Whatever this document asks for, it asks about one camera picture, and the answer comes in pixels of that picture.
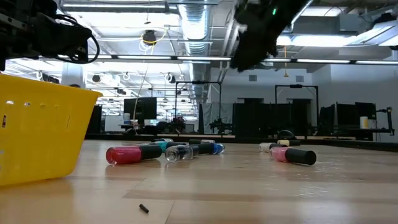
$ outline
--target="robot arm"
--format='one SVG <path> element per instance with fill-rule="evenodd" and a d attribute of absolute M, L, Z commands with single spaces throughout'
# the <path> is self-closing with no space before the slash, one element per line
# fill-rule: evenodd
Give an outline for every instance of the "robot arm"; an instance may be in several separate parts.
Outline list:
<path fill-rule="evenodd" d="M 88 60 L 89 38 L 93 38 L 98 49 L 92 60 Z M 90 63 L 99 54 L 91 30 L 79 25 L 73 17 L 57 14 L 57 4 L 52 0 L 0 0 L 0 71 L 5 70 L 6 60 L 12 58 L 44 56 Z"/>
<path fill-rule="evenodd" d="M 278 36 L 290 25 L 294 16 L 307 2 L 307 0 L 262 0 L 259 4 L 247 1 L 238 4 L 234 18 L 248 28 L 239 33 L 239 44 L 231 61 L 231 67 L 242 72 L 270 55 L 276 57 Z"/>

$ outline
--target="yellow plastic basket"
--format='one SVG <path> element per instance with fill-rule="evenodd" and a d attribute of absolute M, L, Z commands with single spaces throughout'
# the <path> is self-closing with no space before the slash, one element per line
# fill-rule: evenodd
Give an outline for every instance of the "yellow plastic basket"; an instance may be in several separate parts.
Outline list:
<path fill-rule="evenodd" d="M 70 174 L 99 96 L 0 74 L 0 186 Z"/>

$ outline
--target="wooden table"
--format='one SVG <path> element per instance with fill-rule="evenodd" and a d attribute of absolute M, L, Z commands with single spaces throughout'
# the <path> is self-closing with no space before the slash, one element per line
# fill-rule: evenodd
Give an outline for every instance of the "wooden table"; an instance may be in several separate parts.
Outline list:
<path fill-rule="evenodd" d="M 128 144 L 85 141 L 68 177 L 0 188 L 0 223 L 398 223 L 392 152 L 301 146 L 318 156 L 307 167 L 226 144 L 223 155 L 178 164 L 109 166 L 106 149 Z"/>

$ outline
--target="fluorescent light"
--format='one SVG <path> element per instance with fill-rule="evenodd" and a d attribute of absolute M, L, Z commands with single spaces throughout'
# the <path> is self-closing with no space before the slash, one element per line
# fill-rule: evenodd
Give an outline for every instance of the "fluorescent light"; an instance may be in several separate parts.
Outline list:
<path fill-rule="evenodd" d="M 177 40 L 177 43 L 191 43 L 191 44 L 212 44 L 213 41 L 204 40 Z"/>
<path fill-rule="evenodd" d="M 379 46 L 396 46 L 396 45 L 398 45 L 398 35 L 379 44 Z"/>
<path fill-rule="evenodd" d="M 298 35 L 292 45 L 302 47 L 342 47 L 348 44 L 350 37 L 338 35 Z"/>
<path fill-rule="evenodd" d="M 358 60 L 358 65 L 398 65 L 398 61 L 382 61 L 382 60 Z"/>
<path fill-rule="evenodd" d="M 64 7 L 113 7 L 113 8 L 134 8 L 134 7 L 146 7 L 151 9 L 164 9 L 163 5 L 146 5 L 146 4 L 64 4 Z"/>
<path fill-rule="evenodd" d="M 290 62 L 289 58 L 267 58 L 264 59 L 263 62 Z"/>
<path fill-rule="evenodd" d="M 192 57 L 192 56 L 181 56 L 177 57 L 177 60 L 205 60 L 205 61 L 230 61 L 230 57 Z"/>
<path fill-rule="evenodd" d="M 93 59 L 95 55 L 89 55 L 88 58 Z M 112 56 L 110 55 L 99 55 L 98 59 L 111 59 Z"/>
<path fill-rule="evenodd" d="M 385 31 L 393 28 L 393 26 L 385 26 L 385 27 L 378 27 L 378 28 L 373 28 L 367 32 L 364 32 L 362 34 L 357 35 L 356 37 L 353 37 L 353 40 L 349 42 L 350 45 L 354 44 L 365 44 L 367 41 L 375 38 L 378 35 L 381 35 Z"/>
<path fill-rule="evenodd" d="M 280 35 L 278 36 L 278 39 L 276 40 L 277 45 L 281 46 L 288 46 L 292 44 L 292 40 L 290 39 L 289 36 L 286 35 Z"/>
<path fill-rule="evenodd" d="M 299 63 L 349 63 L 349 60 L 297 59 Z"/>
<path fill-rule="evenodd" d="M 311 6 L 304 10 L 301 16 L 327 16 L 335 17 L 338 16 L 346 7 L 335 7 L 335 6 Z"/>
<path fill-rule="evenodd" d="M 136 60 L 171 60 L 170 56 L 151 56 L 151 55 L 119 55 L 119 59 L 136 59 Z"/>

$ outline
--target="wall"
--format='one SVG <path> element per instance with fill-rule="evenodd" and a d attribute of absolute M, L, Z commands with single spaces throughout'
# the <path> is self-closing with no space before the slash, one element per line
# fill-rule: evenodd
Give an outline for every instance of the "wall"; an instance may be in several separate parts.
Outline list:
<path fill-rule="evenodd" d="M 319 108 L 335 103 L 331 91 L 331 65 L 326 65 L 312 73 L 312 83 L 318 86 Z"/>
<path fill-rule="evenodd" d="M 212 80 L 218 76 L 218 69 L 212 69 Z M 264 103 L 275 103 L 275 85 L 312 85 L 312 74 L 304 69 L 287 70 L 289 77 L 284 77 L 285 70 L 252 70 L 238 73 L 229 70 L 222 84 L 222 103 L 237 103 L 238 98 L 263 98 Z M 249 82 L 249 75 L 257 75 L 256 82 Z M 304 76 L 303 83 L 296 82 L 296 75 Z M 208 102 L 219 102 L 218 85 L 210 88 Z M 287 99 L 311 99 L 312 100 L 312 124 L 316 125 L 316 101 L 313 88 L 291 89 L 278 88 L 278 103 L 286 103 Z"/>
<path fill-rule="evenodd" d="M 320 105 L 375 103 L 377 109 L 393 108 L 392 126 L 398 127 L 398 77 L 394 66 L 328 65 L 313 73 L 320 87 Z M 387 128 L 387 114 L 377 114 L 377 126 Z M 383 142 L 398 142 L 398 136 L 381 134 Z"/>

